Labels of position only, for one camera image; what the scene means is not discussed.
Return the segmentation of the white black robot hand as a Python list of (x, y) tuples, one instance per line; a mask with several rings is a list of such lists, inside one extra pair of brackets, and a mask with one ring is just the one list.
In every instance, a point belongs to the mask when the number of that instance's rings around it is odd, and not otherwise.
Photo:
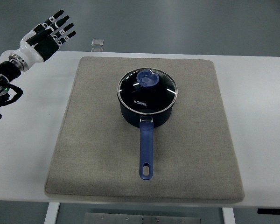
[(74, 24), (66, 24), (70, 17), (67, 15), (61, 18), (63, 13), (63, 10), (59, 10), (21, 39), (20, 48), (14, 52), (21, 58), (21, 62), (31, 66), (47, 61), (76, 34), (71, 30)]

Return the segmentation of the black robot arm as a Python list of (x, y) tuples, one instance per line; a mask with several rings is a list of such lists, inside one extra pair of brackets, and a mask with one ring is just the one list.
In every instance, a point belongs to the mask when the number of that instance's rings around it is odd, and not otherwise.
[(27, 69), (26, 61), (16, 54), (11, 54), (8, 61), (0, 64), (0, 108), (16, 102), (23, 95), (23, 90), (11, 82)]

